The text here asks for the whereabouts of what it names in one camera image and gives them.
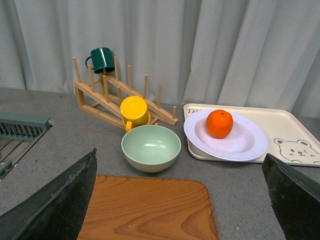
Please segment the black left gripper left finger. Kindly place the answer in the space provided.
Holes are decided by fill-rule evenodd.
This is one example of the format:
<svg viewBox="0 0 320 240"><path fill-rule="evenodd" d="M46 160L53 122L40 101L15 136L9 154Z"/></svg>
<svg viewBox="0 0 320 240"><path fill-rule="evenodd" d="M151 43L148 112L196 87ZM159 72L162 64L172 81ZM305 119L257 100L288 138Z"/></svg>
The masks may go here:
<svg viewBox="0 0 320 240"><path fill-rule="evenodd" d="M87 213L97 174L92 150L28 199L1 215L2 240L75 240Z"/></svg>

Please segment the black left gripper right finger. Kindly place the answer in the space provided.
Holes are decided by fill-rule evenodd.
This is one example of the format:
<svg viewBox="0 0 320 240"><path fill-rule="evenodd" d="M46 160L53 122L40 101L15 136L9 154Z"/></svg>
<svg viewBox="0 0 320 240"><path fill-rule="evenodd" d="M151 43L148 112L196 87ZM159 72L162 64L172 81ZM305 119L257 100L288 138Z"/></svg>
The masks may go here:
<svg viewBox="0 0 320 240"><path fill-rule="evenodd" d="M262 164L274 214L287 240L320 238L320 184L268 153Z"/></svg>

